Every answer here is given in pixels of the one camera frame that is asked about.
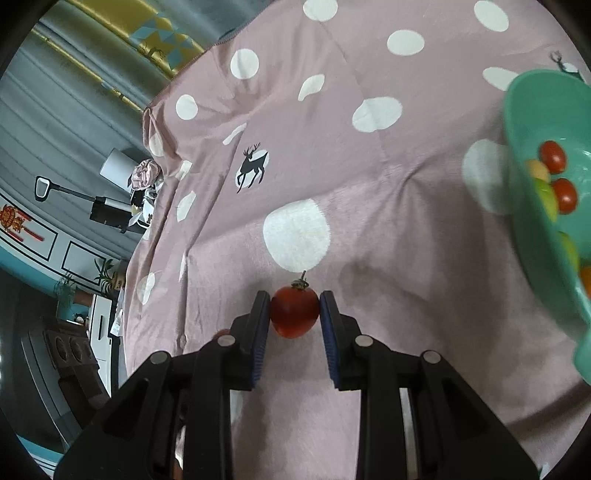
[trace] green plant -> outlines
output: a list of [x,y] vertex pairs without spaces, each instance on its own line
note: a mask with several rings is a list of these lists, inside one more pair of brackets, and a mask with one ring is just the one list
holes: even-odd
[[115,281],[117,278],[116,271],[112,274],[109,273],[109,271],[114,267],[113,259],[110,258],[108,260],[105,260],[101,267],[99,267],[99,264],[95,260],[95,266],[96,269],[99,271],[99,275],[95,277],[95,280],[99,281],[100,290],[103,293],[103,295],[110,296],[115,289]]
[[67,273],[62,275],[60,281],[53,287],[53,293],[56,295],[58,302],[63,308],[68,309],[72,305],[76,289],[74,287],[74,280],[72,274]]

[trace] bed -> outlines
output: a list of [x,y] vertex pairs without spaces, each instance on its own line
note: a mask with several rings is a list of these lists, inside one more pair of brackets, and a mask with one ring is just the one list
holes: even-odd
[[[306,270],[364,333],[441,352],[545,474],[591,403],[512,246],[501,108],[554,51],[591,79],[535,0],[277,0],[211,48],[144,113],[165,182],[127,272],[128,371]],[[270,331],[234,407],[237,478],[354,477],[359,397],[319,325]]]

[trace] white cabinet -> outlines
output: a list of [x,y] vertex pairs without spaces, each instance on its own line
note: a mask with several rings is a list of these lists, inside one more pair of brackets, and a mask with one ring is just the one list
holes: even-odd
[[111,301],[95,295],[90,307],[90,348],[99,364],[99,376],[109,395],[111,394],[111,343],[109,318]]
[[111,396],[111,361],[99,360],[98,358],[96,361],[99,364],[99,377],[103,381],[107,393]]

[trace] wall molding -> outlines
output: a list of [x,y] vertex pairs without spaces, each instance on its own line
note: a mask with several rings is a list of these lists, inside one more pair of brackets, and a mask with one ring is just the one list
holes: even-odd
[[99,274],[96,271],[95,260],[101,265],[101,262],[109,257],[58,227],[37,219],[25,206],[0,190],[0,209],[4,205],[12,205],[26,213],[31,220],[25,222],[25,225],[43,236],[44,240],[41,242],[23,232],[21,237],[25,241],[20,242],[8,235],[0,226],[0,248],[56,281],[70,274],[72,281],[80,288],[100,294],[99,283],[94,280]]

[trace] tomato stem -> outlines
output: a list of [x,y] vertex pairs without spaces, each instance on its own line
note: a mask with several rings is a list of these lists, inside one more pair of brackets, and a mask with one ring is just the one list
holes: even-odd
[[291,282],[291,286],[293,288],[297,288],[298,290],[305,290],[305,289],[307,289],[310,286],[310,284],[304,278],[304,275],[305,274],[306,274],[306,270],[304,270],[304,272],[302,273],[302,275],[301,275],[300,278],[298,278],[297,280],[294,280],[293,282]]

